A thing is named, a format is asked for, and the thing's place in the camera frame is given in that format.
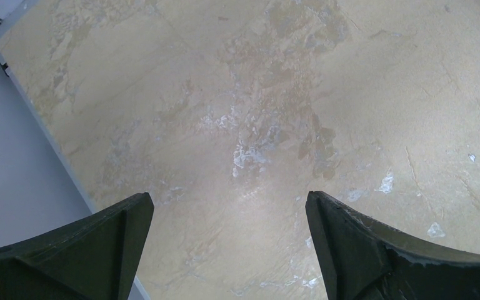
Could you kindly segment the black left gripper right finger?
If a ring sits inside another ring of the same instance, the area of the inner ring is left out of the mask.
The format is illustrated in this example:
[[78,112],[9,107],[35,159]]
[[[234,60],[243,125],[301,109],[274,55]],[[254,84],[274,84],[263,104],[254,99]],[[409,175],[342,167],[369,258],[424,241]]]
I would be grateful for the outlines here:
[[480,254],[419,239],[322,191],[305,209],[329,299],[480,299]]

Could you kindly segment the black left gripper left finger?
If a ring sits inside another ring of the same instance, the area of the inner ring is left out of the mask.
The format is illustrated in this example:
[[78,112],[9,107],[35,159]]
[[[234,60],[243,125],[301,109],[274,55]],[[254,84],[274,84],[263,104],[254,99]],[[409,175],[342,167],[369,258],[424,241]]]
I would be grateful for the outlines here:
[[146,192],[0,247],[0,299],[127,299],[154,213]]

